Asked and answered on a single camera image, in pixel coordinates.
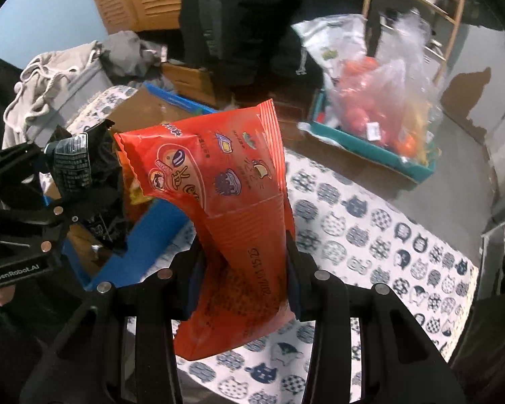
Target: cartoon illustration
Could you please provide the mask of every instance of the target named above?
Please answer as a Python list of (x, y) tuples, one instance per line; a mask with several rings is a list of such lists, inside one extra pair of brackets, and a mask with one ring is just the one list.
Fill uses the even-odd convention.
[(265, 349), (265, 344), (267, 342), (268, 342), (267, 337), (260, 337), (260, 339), (250, 341), (249, 343), (243, 345), (243, 347), (252, 352), (261, 352), (262, 350)]
[(439, 319), (435, 317), (431, 317), (426, 326), (425, 329), (430, 333), (430, 334), (436, 334), (439, 332)]
[(292, 395), (297, 395), (305, 390), (306, 381), (297, 375), (287, 375), (280, 382), (282, 391), (291, 392)]
[(372, 222), (370, 223), (372, 226), (377, 226), (380, 228), (382, 232), (384, 232), (389, 226), (391, 226), (392, 219), (391, 216), (382, 209), (375, 209), (370, 214), (370, 218)]
[(371, 266), (371, 260), (365, 261), (365, 264), (363, 264), (363, 260), (358, 260), (356, 257), (351, 257), (348, 260), (348, 268), (356, 271), (361, 275), (366, 275)]
[(443, 293), (448, 295), (450, 293), (453, 293), (454, 289), (455, 289), (455, 279), (447, 275), (442, 282), (442, 291)]
[(303, 352), (289, 343), (279, 342), (271, 347), (272, 363), (281, 362), (283, 366), (288, 366), (297, 358), (303, 358)]
[(356, 346), (351, 347), (351, 359), (357, 360), (358, 362), (361, 360), (361, 344), (358, 343)]
[(408, 294), (410, 283), (404, 278), (397, 278), (393, 282), (393, 291), (400, 297)]
[(440, 264), (442, 261), (443, 246), (435, 244), (428, 252), (430, 262), (433, 264)]
[(413, 286), (412, 290), (410, 291), (410, 304), (413, 303), (417, 304), (417, 306), (420, 306), (427, 298), (428, 293), (424, 288), (422, 288), (420, 285)]
[(243, 356), (234, 350), (228, 350), (222, 354), (218, 354), (216, 359), (218, 365), (226, 366), (232, 372), (241, 369), (245, 363)]
[(354, 217), (364, 217), (367, 214), (368, 204), (365, 200), (359, 200), (358, 197), (354, 194), (350, 200), (340, 202), (341, 205), (346, 207), (346, 211), (348, 211)]
[(185, 187), (183, 187), (183, 192), (190, 194), (192, 197), (194, 197), (196, 200), (200, 200), (200, 196), (197, 194), (197, 189), (193, 184), (188, 184)]
[(432, 310), (434, 313), (438, 311), (439, 306), (442, 303), (442, 297), (437, 293), (433, 293), (428, 297), (427, 310)]
[(457, 285), (456, 285), (456, 288), (454, 289), (454, 292), (458, 295), (458, 296), (462, 296), (463, 297), (466, 297), (467, 296), (467, 291), (469, 290), (470, 288), (470, 285), (469, 284), (466, 284), (466, 283), (463, 283), (463, 282), (459, 282)]
[(389, 279), (391, 279), (391, 272), (383, 271), (381, 267), (374, 269), (370, 273), (370, 284), (389, 284)]
[(455, 264), (455, 256), (450, 252), (446, 252), (445, 255), (443, 256), (442, 267), (451, 270), (454, 264)]
[(456, 273), (458, 275), (464, 276), (467, 273), (467, 260), (465, 259), (460, 259), (458, 264), (454, 266), (456, 269)]
[(331, 206), (335, 205), (340, 199), (340, 192), (332, 185), (324, 182), (318, 186), (316, 194), (318, 195), (319, 201), (323, 200)]
[(290, 182), (292, 182), (297, 191), (311, 193), (316, 187), (316, 175), (308, 174), (302, 168), (292, 176)]
[(241, 182), (237, 174), (230, 168), (227, 168), (225, 172), (219, 173), (215, 177), (215, 191), (222, 196), (240, 194)]
[(268, 395), (264, 391), (254, 392), (248, 401), (249, 404), (277, 404), (277, 395)]
[(340, 183), (342, 183), (343, 185), (351, 185), (351, 184), (353, 184), (353, 182), (350, 181), (350, 179), (345, 178), (344, 176), (342, 176), (339, 173), (333, 172), (333, 178), (337, 179), (337, 181), (340, 182)]
[(346, 240), (358, 248), (364, 248), (368, 243), (368, 231), (360, 229), (357, 225), (352, 226), (346, 233)]
[(256, 150), (256, 142), (253, 140), (251, 135), (244, 132), (241, 134), (241, 136), (243, 137), (243, 141), (245, 141), (245, 144), (247, 144), (250, 148)]
[(439, 273), (436, 269), (431, 270), (428, 274), (427, 285), (431, 285), (434, 288), (439, 284), (439, 280), (442, 278), (442, 274)]
[(176, 150), (174, 157), (172, 158), (172, 165), (174, 167), (179, 167), (185, 161), (185, 152), (182, 149)]
[(407, 250), (399, 249), (393, 257), (395, 267), (400, 266), (404, 270), (411, 262), (411, 255)]
[(232, 140), (228, 137), (225, 137), (224, 135), (221, 135), (220, 133), (216, 133), (215, 137), (217, 138), (217, 141), (219, 143), (219, 147), (225, 154), (231, 154), (233, 152), (232, 150)]
[(265, 363), (260, 363), (255, 367), (246, 367), (246, 372), (251, 374), (251, 377), (264, 384), (271, 384), (277, 379), (277, 368), (269, 368)]
[(346, 258), (346, 248), (336, 241), (329, 240), (322, 248), (322, 259), (330, 260), (334, 266), (338, 266)]
[(203, 383), (213, 381), (216, 375), (213, 369), (200, 362), (194, 362), (189, 365), (189, 374), (198, 377)]
[(166, 188), (166, 181), (165, 181), (165, 175), (164, 173), (158, 171), (158, 170), (153, 170), (149, 174), (149, 183), (152, 185), (154, 190), (161, 191)]
[(299, 199), (294, 205), (294, 216), (304, 218), (307, 223), (310, 223), (318, 217), (318, 207), (308, 200)]
[(256, 170), (256, 174), (260, 179), (265, 178), (266, 176), (271, 179), (271, 172), (269, 171), (268, 165), (262, 161), (261, 159), (259, 160), (253, 160), (252, 161), (252, 167)]
[(305, 324), (297, 328), (296, 336), (303, 343), (312, 345), (314, 341), (314, 327), (310, 324)]
[(447, 319), (442, 326), (442, 334), (446, 337), (451, 337), (452, 331), (455, 327), (455, 321)]
[(384, 241), (382, 237), (377, 237), (370, 244), (370, 255), (377, 260), (385, 260), (389, 256), (391, 250), (391, 241)]
[(301, 229), (296, 234), (296, 246), (300, 252), (312, 253), (318, 249), (320, 237), (310, 229)]
[(296, 320), (295, 319), (292, 319), (291, 321), (289, 321), (286, 325), (283, 325), (281, 326), (277, 333), (279, 334), (284, 334), (284, 333), (287, 333), (288, 331), (290, 331), (292, 328), (294, 328), (294, 325), (296, 324)]
[(332, 211), (322, 218), (322, 230), (329, 235), (340, 236), (346, 229), (346, 219), (337, 217)]
[(413, 250), (415, 252), (422, 254), (423, 252), (426, 251), (427, 247), (428, 247), (428, 238), (424, 238), (419, 233), (417, 237), (415, 237), (415, 239), (413, 240)]
[(445, 298), (442, 302), (442, 313), (451, 314), (451, 311), (455, 308), (456, 301), (454, 298)]
[(414, 314), (413, 317), (415, 317), (415, 320), (417, 321), (417, 323), (419, 323), (420, 326), (424, 325), (425, 318), (423, 314), (417, 313)]
[(218, 384), (217, 389), (225, 397), (241, 400), (247, 396), (249, 385), (245, 382), (239, 383), (233, 376), (229, 376)]
[(423, 279), (428, 270), (428, 263), (423, 263), (420, 258), (411, 265), (410, 273), (415, 279)]
[(395, 238), (400, 238), (402, 243), (406, 243), (408, 238), (411, 237), (411, 228), (405, 223), (399, 222), (395, 226)]

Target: person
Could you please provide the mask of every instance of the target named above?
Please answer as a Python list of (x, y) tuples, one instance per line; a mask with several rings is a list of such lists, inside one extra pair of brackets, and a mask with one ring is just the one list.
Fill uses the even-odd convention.
[(9, 285), (7, 287), (0, 288), (0, 306), (3, 307), (7, 303), (11, 302), (14, 295), (15, 295), (14, 285)]

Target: clear plastic bag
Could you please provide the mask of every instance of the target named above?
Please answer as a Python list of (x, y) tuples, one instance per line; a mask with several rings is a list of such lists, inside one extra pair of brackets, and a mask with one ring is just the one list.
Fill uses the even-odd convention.
[(405, 65), (401, 59), (369, 71), (363, 60), (346, 62), (337, 87), (329, 91), (340, 128), (380, 147), (394, 149), (404, 118), (404, 83)]
[(333, 15), (292, 25), (300, 37), (304, 56), (308, 52), (330, 79), (337, 79), (347, 59), (366, 55), (365, 18), (358, 14)]

